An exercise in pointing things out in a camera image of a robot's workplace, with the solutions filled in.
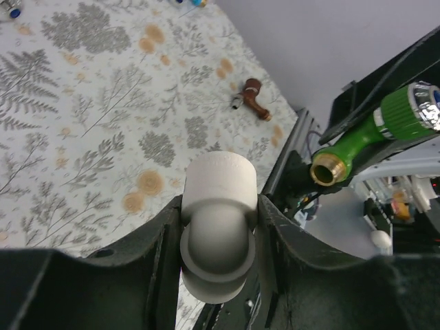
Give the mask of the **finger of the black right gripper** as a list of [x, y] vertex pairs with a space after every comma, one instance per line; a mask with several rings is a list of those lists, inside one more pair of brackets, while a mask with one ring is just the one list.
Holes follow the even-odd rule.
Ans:
[[439, 134], [439, 29], [340, 94], [318, 159], [356, 162], [397, 142]]

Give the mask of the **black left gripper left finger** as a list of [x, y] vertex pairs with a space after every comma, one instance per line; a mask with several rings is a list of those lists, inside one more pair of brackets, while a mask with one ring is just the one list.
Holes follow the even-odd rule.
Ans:
[[2, 329], [173, 329], [181, 198], [86, 258], [49, 248], [1, 251]]

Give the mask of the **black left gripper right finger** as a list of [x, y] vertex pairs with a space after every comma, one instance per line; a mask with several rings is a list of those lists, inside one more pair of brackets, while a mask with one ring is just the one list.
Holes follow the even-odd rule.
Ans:
[[438, 329], [439, 256], [364, 260], [327, 245], [258, 198], [267, 329]]

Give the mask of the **green faucet chrome knob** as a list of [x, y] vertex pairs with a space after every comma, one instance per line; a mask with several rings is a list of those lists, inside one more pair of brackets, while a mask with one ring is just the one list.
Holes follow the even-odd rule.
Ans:
[[353, 160], [368, 145], [424, 138], [438, 132], [439, 88], [426, 82], [410, 83], [385, 96], [367, 119], [334, 145], [320, 149], [311, 163], [311, 178], [321, 186], [332, 186], [349, 176]]

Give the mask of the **white PVC elbow fitting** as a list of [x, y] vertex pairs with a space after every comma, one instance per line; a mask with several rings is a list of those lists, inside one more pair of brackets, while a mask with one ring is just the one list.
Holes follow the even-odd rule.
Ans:
[[186, 170], [181, 201], [182, 278], [209, 304], [226, 303], [243, 289], [256, 255], [256, 170], [243, 156], [213, 151]]

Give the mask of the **white faucet with elbow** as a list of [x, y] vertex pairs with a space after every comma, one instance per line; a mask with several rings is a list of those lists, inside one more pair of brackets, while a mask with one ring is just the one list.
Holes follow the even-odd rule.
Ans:
[[0, 20], [8, 22], [17, 19], [23, 10], [22, 0], [0, 0]]

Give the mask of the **brown faucet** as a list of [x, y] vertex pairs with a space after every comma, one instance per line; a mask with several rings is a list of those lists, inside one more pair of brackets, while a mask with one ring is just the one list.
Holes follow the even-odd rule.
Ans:
[[260, 120], [270, 121], [272, 119], [271, 113], [262, 107], [256, 99], [260, 94], [261, 87], [262, 84], [258, 79], [247, 79], [242, 90], [233, 97], [231, 107], [238, 109], [242, 105], [245, 105], [253, 110]]

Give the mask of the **floral patterned table mat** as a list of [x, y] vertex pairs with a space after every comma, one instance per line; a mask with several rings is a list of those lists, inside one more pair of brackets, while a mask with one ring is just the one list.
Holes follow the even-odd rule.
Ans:
[[[249, 160], [261, 195], [298, 117], [217, 4], [22, 2], [1, 22], [1, 251], [86, 258], [182, 199], [208, 152]], [[231, 107], [249, 78], [270, 121]], [[180, 257], [173, 329], [246, 328], [255, 265], [236, 297], [209, 304], [186, 289]]]

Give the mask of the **blue faucet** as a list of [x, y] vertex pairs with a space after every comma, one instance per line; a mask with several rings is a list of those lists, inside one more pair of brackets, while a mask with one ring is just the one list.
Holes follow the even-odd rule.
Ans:
[[174, 6], [187, 6], [194, 8], [204, 8], [208, 4], [208, 0], [170, 0], [169, 1]]

